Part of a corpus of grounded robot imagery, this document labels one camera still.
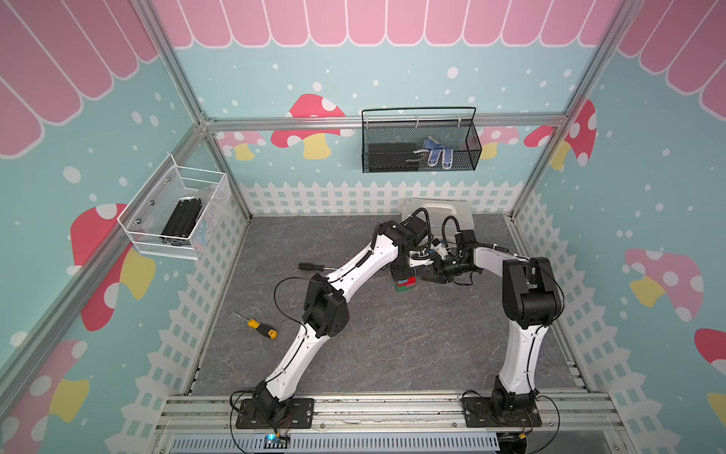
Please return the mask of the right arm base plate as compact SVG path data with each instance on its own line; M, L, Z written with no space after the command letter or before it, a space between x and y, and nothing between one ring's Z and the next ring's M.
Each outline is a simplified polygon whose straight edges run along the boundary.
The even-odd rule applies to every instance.
M532 395L514 399L467 395L461 397L467 428L514 428L528 431L542 426L542 418Z

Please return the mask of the red lego brick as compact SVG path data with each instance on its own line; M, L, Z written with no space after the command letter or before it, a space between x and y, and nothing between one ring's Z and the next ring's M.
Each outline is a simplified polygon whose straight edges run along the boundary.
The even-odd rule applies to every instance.
M396 282L397 287L411 287L416 284L416 278L410 277L406 280L400 280Z

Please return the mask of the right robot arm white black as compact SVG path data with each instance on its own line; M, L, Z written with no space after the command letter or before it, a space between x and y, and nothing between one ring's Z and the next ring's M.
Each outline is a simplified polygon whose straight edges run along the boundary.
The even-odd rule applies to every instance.
M495 425L529 422L539 426L535 371L544 338L563 312L550 262L478 242L472 230L457 232L453 247L435 239L432 249L428 254L432 263L418 272L425 280L454 284L457 277L476 272L501 278L501 303L510 324L504 364L491 395L468 399L465 409Z

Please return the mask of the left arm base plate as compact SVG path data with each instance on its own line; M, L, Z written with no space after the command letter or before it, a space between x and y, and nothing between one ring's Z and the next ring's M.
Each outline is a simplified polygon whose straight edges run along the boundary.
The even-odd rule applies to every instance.
M284 404L280 415L272 417L272 422L264 416L253 399L243 399L238 404L238 412L234 412L233 422L237 429L272 429L287 431L288 429L311 429L315 400L312 398L293 398Z

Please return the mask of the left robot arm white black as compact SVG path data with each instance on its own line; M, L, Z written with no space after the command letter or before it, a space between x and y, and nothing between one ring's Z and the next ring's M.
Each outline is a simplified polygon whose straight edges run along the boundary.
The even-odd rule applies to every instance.
M277 428L287 418L307 367L323 344L348 325L348 303L357 290L387 265L408 265L410 253L421 243L430 248L432 241L429 213L419 208L404 221L379 223L369 243L342 267L326 276L309 278L295 340L271 374L253 390L253 403L268 425Z

